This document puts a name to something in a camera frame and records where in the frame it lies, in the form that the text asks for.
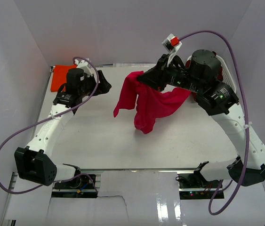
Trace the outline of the bright red t shirt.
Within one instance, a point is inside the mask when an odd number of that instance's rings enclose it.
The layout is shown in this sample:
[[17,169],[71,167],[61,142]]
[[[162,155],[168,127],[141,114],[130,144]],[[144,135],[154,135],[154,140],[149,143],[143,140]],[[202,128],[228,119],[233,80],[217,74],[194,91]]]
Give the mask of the bright red t shirt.
[[191,92],[180,88],[165,93],[158,92],[137,81],[143,74],[143,71],[136,71],[125,78],[113,116],[116,117],[121,109],[136,109],[134,126],[148,134],[153,130],[156,119],[172,115]]

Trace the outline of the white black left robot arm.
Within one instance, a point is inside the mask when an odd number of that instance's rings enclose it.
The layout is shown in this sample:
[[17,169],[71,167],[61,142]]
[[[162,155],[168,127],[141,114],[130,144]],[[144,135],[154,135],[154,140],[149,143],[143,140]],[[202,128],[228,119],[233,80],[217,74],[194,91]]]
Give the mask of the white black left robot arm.
[[111,87],[102,71],[98,71],[96,80],[84,69],[69,69],[66,82],[57,91],[48,121],[25,148],[19,147],[14,153],[19,177],[43,186],[65,181],[71,188],[78,187],[81,176],[76,173],[76,168],[70,164],[55,165],[51,160],[53,148],[84,97],[106,94]]

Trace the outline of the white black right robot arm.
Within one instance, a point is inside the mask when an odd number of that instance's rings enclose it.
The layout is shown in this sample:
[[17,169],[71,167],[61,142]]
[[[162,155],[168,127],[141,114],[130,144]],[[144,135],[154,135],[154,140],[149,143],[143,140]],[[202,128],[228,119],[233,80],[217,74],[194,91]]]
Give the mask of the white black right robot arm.
[[193,92],[195,102],[219,124],[237,153],[231,161],[201,163],[193,172],[195,184],[204,188],[211,181],[230,178],[241,180],[241,186],[265,181],[265,145],[245,122],[245,108],[234,90],[219,79],[222,65],[216,54],[199,49],[193,52],[189,66],[178,56],[171,63],[168,58],[162,55],[137,81],[156,91],[171,85]]

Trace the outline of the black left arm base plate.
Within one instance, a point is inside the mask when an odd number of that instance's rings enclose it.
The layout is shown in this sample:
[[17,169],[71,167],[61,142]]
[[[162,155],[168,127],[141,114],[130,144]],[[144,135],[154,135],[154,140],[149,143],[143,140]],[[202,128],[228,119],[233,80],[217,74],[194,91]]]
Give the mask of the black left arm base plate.
[[52,198],[97,198],[99,188],[96,185],[96,175],[82,175],[69,182],[55,183],[53,185]]

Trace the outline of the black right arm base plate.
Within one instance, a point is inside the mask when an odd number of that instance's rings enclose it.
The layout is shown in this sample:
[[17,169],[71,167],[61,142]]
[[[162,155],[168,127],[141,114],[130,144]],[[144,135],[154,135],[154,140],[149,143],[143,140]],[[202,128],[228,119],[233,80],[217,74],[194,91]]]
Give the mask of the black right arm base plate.
[[179,173],[175,180],[178,182],[180,200],[208,200],[220,182],[202,180],[194,173]]

